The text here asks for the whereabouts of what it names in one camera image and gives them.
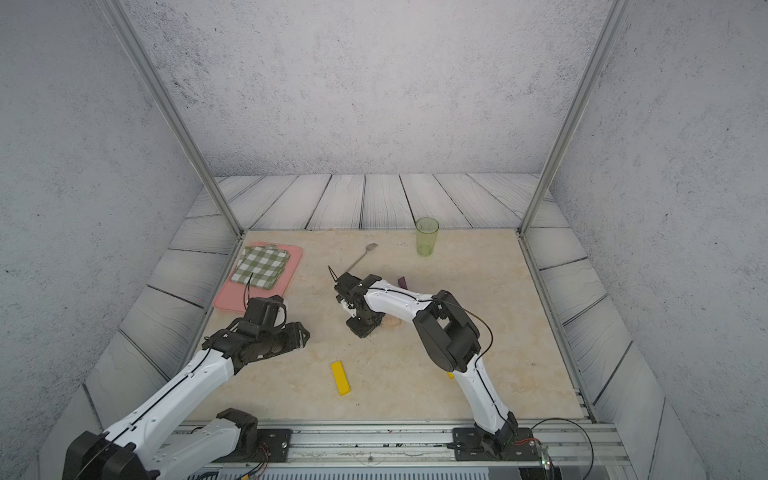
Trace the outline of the wooden square block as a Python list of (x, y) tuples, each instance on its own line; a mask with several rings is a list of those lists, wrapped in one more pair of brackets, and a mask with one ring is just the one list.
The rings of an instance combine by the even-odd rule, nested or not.
[(396, 328), (399, 327), (402, 324), (402, 321), (398, 318), (386, 316), (381, 323), (381, 326), (384, 328)]

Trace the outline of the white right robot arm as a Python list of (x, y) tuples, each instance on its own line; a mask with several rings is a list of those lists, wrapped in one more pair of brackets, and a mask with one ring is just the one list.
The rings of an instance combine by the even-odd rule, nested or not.
[(517, 441), (518, 422), (487, 373), (477, 326), (455, 297), (446, 290), (420, 294), (373, 274), (360, 279), (344, 273), (334, 279), (334, 289), (349, 314), (348, 328), (360, 338), (387, 315), (414, 326), (428, 357), (454, 376), (466, 397), (480, 436), (478, 448), (502, 459)]

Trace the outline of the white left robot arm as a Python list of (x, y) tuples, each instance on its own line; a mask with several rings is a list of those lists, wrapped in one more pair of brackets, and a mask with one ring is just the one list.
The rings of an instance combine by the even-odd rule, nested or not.
[(65, 455), (65, 479), (185, 479), (219, 459), (268, 462), (255, 416), (220, 412), (181, 440), (168, 439), (218, 387), (245, 366), (306, 346), (309, 331), (287, 319), (280, 296), (250, 298), (243, 316), (208, 337), (165, 386), (102, 433), (86, 431)]

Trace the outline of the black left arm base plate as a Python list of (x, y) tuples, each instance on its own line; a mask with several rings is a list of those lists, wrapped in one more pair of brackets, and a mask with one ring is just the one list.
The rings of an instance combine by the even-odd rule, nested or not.
[(241, 433), (235, 449), (216, 463), (285, 463), (292, 433), (291, 429), (250, 429)]

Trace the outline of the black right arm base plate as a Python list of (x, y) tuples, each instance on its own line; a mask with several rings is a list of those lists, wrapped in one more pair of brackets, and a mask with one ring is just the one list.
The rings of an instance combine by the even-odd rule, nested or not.
[(454, 451), (457, 461), (517, 461), (537, 462), (541, 454), (530, 429), (502, 429), (490, 434), (481, 428), (466, 427), (452, 430), (447, 447)]

